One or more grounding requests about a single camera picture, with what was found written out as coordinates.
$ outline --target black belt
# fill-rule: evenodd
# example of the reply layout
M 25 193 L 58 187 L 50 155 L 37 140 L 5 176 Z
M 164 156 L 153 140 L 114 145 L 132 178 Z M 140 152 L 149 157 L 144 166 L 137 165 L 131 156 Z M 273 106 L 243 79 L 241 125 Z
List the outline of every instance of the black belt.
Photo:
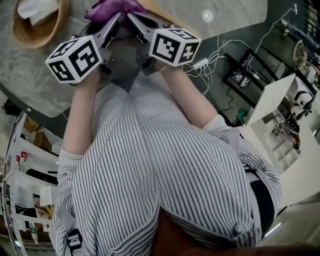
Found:
M 274 202 L 272 201 L 270 192 L 264 182 L 260 179 L 257 175 L 255 170 L 252 170 L 248 166 L 245 168 L 246 173 L 254 174 L 258 180 L 252 181 L 250 186 L 253 190 L 253 193 L 256 198 L 256 202 L 259 208 L 260 214 L 260 222 L 261 222 L 261 230 L 262 230 L 262 238 L 271 228 L 272 223 L 274 222 L 275 218 L 275 207 Z

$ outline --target shirt sleeve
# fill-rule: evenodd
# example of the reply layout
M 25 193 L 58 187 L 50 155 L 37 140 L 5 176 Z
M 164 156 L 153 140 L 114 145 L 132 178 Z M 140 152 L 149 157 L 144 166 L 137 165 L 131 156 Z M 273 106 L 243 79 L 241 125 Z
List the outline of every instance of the shirt sleeve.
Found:
M 73 176 L 78 168 L 83 155 L 73 154 L 67 152 L 63 148 L 59 154 L 59 168 L 58 168 L 58 191 L 54 202 L 54 213 L 56 213 L 59 205 L 63 204 L 74 216 L 74 209 L 72 203 L 72 184 Z M 53 247 L 58 255 L 63 255 L 66 248 L 66 234 L 68 231 L 62 225 L 56 214 L 53 215 L 52 223 L 49 231 L 49 236 Z
M 221 115 L 217 115 L 203 127 L 203 130 L 229 144 L 230 128 L 226 125 L 224 118 Z M 275 205 L 280 205 L 282 186 L 277 171 L 249 141 L 242 137 L 239 139 L 239 158 L 244 165 L 248 165 L 251 168 L 259 168 L 263 171 L 274 189 Z

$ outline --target purple cloth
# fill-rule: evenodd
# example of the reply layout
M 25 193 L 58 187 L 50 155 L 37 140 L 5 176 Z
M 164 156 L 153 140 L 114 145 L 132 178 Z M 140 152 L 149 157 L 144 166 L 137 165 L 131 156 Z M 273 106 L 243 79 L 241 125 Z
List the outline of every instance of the purple cloth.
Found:
M 123 15 L 132 12 L 146 14 L 147 11 L 136 0 L 99 0 L 86 11 L 85 19 L 92 22 L 108 22 L 118 12 Z

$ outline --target woven basket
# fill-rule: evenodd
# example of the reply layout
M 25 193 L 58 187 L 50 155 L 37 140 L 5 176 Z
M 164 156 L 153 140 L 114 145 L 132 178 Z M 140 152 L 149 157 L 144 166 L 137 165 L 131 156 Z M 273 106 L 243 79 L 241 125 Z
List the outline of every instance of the woven basket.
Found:
M 13 37 L 24 47 L 35 49 L 45 46 L 60 31 L 67 22 L 70 0 L 59 0 L 59 9 L 51 13 L 42 22 L 34 26 L 30 20 L 23 19 L 18 14 L 18 0 L 13 14 Z

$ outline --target white paper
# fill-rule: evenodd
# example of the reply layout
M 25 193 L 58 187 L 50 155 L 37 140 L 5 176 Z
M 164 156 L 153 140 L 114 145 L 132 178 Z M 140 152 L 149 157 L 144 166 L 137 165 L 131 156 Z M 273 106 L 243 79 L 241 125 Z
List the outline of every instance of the white paper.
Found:
M 35 25 L 58 8 L 58 0 L 22 0 L 17 11 L 21 18 L 30 18 L 31 24 Z

